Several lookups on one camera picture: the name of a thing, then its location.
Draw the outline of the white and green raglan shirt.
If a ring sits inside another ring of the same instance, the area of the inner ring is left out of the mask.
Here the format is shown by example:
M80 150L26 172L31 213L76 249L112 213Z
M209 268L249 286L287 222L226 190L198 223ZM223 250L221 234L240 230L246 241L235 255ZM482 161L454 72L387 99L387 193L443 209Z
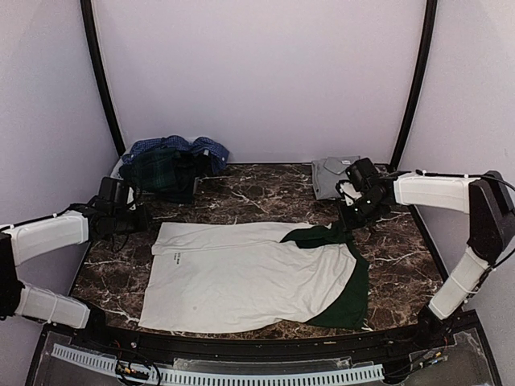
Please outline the white and green raglan shirt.
M165 223L139 326L233 334L276 322L358 330L369 264L350 232L324 225Z

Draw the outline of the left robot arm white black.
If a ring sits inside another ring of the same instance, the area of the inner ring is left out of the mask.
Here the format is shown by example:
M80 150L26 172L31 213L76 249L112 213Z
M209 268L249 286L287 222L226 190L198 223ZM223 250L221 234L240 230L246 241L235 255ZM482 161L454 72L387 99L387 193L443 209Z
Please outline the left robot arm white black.
M82 329L97 351L113 345L113 332L91 319L83 302L30 285L16 268L34 257L72 245L145 232L150 214L142 205L73 204L69 209L23 224L1 227L1 319L21 316Z

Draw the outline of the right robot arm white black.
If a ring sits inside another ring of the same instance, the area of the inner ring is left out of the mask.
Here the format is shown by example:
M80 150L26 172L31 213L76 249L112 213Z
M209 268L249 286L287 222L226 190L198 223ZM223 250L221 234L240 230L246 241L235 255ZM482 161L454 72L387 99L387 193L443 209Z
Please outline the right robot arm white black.
M463 256L427 309L443 321L474 296L499 265L514 238L513 185L492 170L483 175L415 172L369 175L349 170L336 184L344 203L340 218L348 230L363 228L385 216L394 205L436 207L469 217L469 237Z

